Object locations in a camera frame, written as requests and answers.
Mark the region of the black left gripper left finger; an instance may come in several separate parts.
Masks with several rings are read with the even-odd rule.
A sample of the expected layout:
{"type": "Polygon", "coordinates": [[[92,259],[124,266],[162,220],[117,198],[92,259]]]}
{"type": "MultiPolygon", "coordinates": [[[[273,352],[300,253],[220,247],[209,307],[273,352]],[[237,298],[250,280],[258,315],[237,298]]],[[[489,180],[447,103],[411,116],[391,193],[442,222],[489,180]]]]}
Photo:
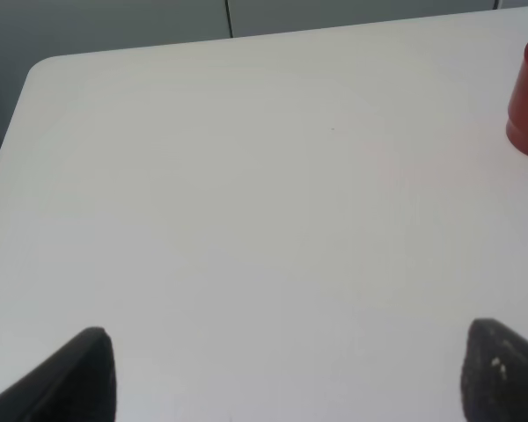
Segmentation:
{"type": "Polygon", "coordinates": [[[117,380],[112,340],[82,330],[0,394],[0,421],[114,421],[117,380]]]}

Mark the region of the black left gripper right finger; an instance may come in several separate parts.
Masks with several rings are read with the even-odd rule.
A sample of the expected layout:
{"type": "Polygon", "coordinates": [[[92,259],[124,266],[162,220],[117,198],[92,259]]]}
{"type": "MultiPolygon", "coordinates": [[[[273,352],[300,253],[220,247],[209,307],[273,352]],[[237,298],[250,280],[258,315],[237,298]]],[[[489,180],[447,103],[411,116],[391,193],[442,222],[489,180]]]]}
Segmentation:
{"type": "Polygon", "coordinates": [[[495,319],[473,320],[460,394],[467,421],[528,421],[528,340],[495,319]]]}

